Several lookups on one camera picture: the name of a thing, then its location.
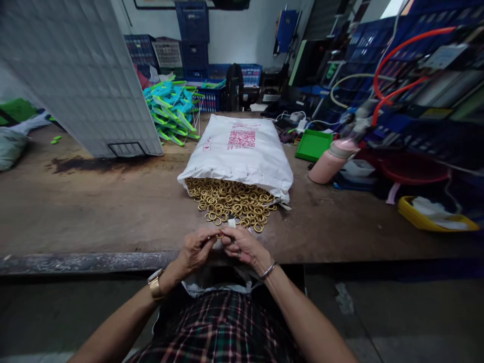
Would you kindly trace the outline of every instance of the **hand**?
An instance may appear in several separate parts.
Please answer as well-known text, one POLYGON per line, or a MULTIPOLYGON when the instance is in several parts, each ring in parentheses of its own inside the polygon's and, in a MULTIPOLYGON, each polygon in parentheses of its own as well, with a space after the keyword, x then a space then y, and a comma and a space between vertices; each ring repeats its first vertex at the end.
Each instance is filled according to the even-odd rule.
POLYGON ((159 283, 163 293, 168 293, 207 262, 208 254, 217 242, 215 235, 218 233, 220 228, 210 227, 200 228, 185 236, 185 245, 180 254, 160 276, 159 283))
POLYGON ((242 226, 237 228, 225 227, 222 229, 225 237, 222 238, 225 253, 230 257, 239 257, 240 260, 253 267, 259 276, 272 265, 273 261, 267 251, 251 233, 242 226))

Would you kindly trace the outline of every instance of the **red hose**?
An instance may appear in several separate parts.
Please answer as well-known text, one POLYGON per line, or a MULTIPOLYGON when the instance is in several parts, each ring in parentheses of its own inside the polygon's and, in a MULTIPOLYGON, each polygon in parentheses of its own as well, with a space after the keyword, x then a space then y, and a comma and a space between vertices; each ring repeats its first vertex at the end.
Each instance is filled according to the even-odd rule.
POLYGON ((378 103, 377 107, 375 108, 375 111, 373 112, 373 120, 372 120, 372 127, 375 127, 377 125, 377 120, 378 120, 378 113, 380 111, 380 108, 385 104, 385 102, 389 103, 388 99, 392 98, 393 96, 402 93, 403 91, 406 91, 409 88, 412 88, 413 86, 416 86, 419 83, 425 82, 428 77, 422 77, 418 79, 417 81, 410 83, 409 85, 406 85, 405 87, 402 87, 400 89, 397 89, 395 92, 390 93, 388 96, 383 97, 383 99, 378 103))
MULTIPOLYGON (((395 92, 397 92, 397 91, 395 91, 395 92, 393 92, 391 95, 389 95, 389 96, 386 96, 386 97, 385 97, 385 96, 383 95, 383 93, 382 93, 382 92, 380 92, 380 87, 379 87, 379 85, 378 85, 378 75, 380 74, 380 72, 381 72, 381 70, 382 70, 383 66, 385 65, 385 63, 386 63, 386 62, 387 62, 387 61, 388 61, 388 60, 389 60, 389 59, 390 59, 390 58, 391 58, 391 57, 392 57, 392 56, 393 56, 393 55, 394 55, 396 52, 398 52, 398 51, 399 51, 401 48, 403 48, 403 47, 405 47, 405 46, 407 46, 407 45, 409 45, 409 44, 411 44, 411 43, 413 43, 413 42, 416 42, 417 40, 425 39, 425 38, 428 38, 428 37, 431 37, 431 36, 434 36, 434 35, 448 34, 448 33, 453 32, 453 31, 454 31, 456 28, 457 28, 457 27, 440 28, 440 29, 434 29, 434 30, 431 30, 431 31, 428 31, 428 32, 425 32, 425 33, 419 34, 419 35, 417 35, 417 36, 415 36, 415 37, 413 37, 413 38, 410 38, 409 40, 407 40, 407 41, 405 41, 405 42, 401 43, 401 44, 400 44, 398 47, 396 47, 394 50, 392 50, 390 53, 388 53, 388 54, 386 55, 386 57, 385 57, 385 58, 383 58, 383 60, 382 60, 382 62, 380 63, 380 65, 379 65, 379 67, 378 67, 377 71, 375 72, 375 76, 373 77, 373 89, 375 90, 375 93, 376 93, 376 95, 378 96, 378 98, 380 98, 381 100, 386 100, 386 102, 387 102, 388 104, 392 104, 392 102, 390 102, 390 101, 388 100, 388 98, 389 98, 390 96, 392 96, 392 95, 397 94, 397 93, 395 93, 395 92)), ((412 85, 418 84, 418 83, 420 83, 420 82, 423 82, 423 81, 421 81, 421 79, 420 79, 420 80, 418 80, 417 82, 412 83, 412 85)), ((408 89, 408 88, 409 88, 409 86, 410 86, 410 85, 408 85, 408 86, 406 86, 406 87, 402 88, 402 90, 406 90, 406 89, 408 89)))

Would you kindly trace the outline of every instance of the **wooden workbench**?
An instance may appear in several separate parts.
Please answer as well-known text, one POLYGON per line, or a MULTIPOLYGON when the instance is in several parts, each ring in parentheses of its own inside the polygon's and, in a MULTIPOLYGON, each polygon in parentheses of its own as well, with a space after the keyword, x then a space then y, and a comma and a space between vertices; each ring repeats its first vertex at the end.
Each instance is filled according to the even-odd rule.
MULTIPOLYGON (((202 116, 202 131, 209 116, 202 116)), ((260 118, 255 112, 233 116, 260 118)), ((0 174, 0 275, 154 269, 177 256, 185 234, 207 226, 176 181, 196 142, 183 148, 165 143, 162 157, 126 162, 91 159, 56 126, 30 136, 15 168, 0 174), (57 135, 64 137, 51 145, 57 135)), ((369 193, 314 184, 295 147, 284 150, 294 173, 293 209, 272 213, 258 235, 280 263, 483 254, 482 244, 462 235, 415 229, 396 207, 369 193)), ((224 262, 223 256, 215 252, 212 263, 224 262)))

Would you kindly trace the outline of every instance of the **silver bangle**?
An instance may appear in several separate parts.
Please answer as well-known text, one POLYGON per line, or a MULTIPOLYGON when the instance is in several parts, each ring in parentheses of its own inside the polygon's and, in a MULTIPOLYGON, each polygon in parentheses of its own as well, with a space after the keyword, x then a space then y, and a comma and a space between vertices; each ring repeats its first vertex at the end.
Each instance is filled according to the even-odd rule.
POLYGON ((274 261, 274 263, 273 263, 273 264, 272 264, 272 265, 271 265, 271 266, 270 266, 270 267, 267 269, 267 271, 266 271, 266 272, 264 272, 264 274, 263 274, 263 275, 260 277, 260 280, 261 280, 261 281, 264 281, 264 280, 267 278, 267 276, 269 276, 269 274, 271 273, 271 271, 272 271, 272 270, 274 270, 274 267, 276 267, 276 265, 277 265, 277 262, 276 262, 276 261, 274 261))

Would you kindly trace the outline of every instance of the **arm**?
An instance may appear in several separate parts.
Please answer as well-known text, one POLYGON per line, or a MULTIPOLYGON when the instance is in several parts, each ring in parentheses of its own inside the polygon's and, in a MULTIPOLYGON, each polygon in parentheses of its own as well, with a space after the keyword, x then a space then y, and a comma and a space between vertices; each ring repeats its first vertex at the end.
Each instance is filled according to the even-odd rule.
MULTIPOLYGON (((259 276, 272 265, 269 252, 243 227, 224 228, 225 253, 250 264, 259 276)), ((303 355, 309 362, 357 362, 355 356, 331 322, 318 308, 289 280, 280 266, 264 281, 277 305, 282 311, 303 355)))
MULTIPOLYGON (((180 255, 158 278, 163 295, 207 261, 217 242, 213 236, 219 232, 215 227, 201 228, 185 237, 180 255)), ((102 323, 69 362, 122 362, 157 306, 146 285, 102 323)))

